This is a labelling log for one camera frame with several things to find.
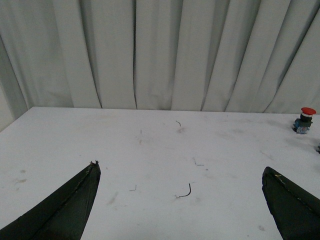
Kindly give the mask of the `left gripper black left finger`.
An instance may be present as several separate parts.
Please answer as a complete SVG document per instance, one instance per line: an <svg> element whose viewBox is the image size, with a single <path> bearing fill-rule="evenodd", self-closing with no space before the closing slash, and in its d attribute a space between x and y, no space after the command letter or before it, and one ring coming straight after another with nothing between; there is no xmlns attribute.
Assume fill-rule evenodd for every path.
<svg viewBox="0 0 320 240"><path fill-rule="evenodd" d="M35 207L0 230L2 240L79 240L101 178L91 162Z"/></svg>

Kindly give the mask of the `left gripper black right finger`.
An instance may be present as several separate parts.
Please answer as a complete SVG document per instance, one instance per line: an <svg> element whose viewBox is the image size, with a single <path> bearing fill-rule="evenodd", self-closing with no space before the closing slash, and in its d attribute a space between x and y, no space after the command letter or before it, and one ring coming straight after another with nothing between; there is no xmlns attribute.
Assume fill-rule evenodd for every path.
<svg viewBox="0 0 320 240"><path fill-rule="evenodd" d="M320 200L317 197L269 166L262 174L262 191L284 240L320 238Z"/></svg>

